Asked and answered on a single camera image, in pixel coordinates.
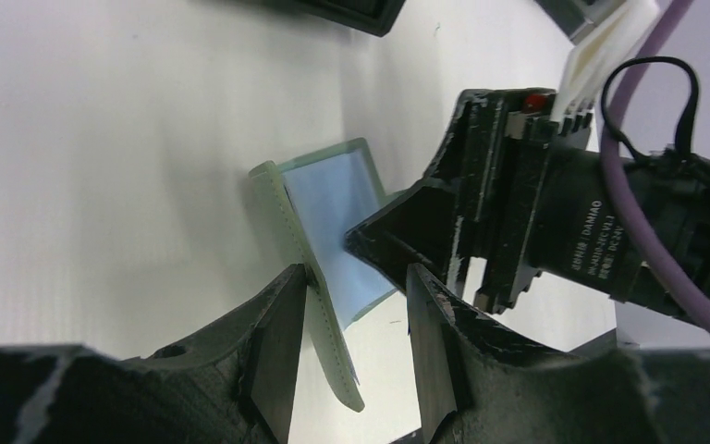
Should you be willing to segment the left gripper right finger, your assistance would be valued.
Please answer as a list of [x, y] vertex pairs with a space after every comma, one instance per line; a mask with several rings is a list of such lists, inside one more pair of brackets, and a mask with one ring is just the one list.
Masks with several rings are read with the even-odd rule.
[[558, 351], [419, 264], [406, 295], [426, 443], [710, 443], [710, 350]]

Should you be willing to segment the black plastic bin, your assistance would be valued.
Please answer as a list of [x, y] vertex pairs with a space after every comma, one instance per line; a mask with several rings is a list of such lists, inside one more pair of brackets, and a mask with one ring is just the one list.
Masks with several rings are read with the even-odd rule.
[[259, 1], [258, 4], [282, 12], [315, 16], [384, 37], [392, 30], [405, 0], [275, 0]]

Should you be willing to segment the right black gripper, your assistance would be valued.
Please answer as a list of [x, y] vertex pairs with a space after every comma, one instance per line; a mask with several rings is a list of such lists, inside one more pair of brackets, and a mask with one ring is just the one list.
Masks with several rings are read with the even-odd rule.
[[586, 148], [594, 116], [550, 118], [546, 88], [463, 91], [454, 121], [463, 126], [457, 179], [420, 179], [347, 231], [344, 248], [398, 290], [408, 267], [424, 265], [462, 295], [472, 258], [486, 269], [474, 306], [502, 314], [539, 276], [529, 264], [533, 223], [553, 149]]

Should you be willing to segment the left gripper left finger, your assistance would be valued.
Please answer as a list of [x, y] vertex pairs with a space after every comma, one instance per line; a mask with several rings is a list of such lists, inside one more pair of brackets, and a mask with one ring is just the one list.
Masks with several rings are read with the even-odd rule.
[[146, 358], [79, 344], [0, 347], [0, 443], [285, 443], [306, 271]]

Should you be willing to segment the green leather card holder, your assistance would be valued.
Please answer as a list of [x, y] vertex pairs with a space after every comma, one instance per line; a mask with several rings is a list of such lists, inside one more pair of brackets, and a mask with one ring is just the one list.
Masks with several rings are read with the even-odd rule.
[[305, 326], [324, 377], [341, 404], [365, 402], [344, 332], [395, 292], [379, 272], [348, 253], [347, 232], [390, 202], [363, 138], [249, 173], [283, 261], [307, 270]]

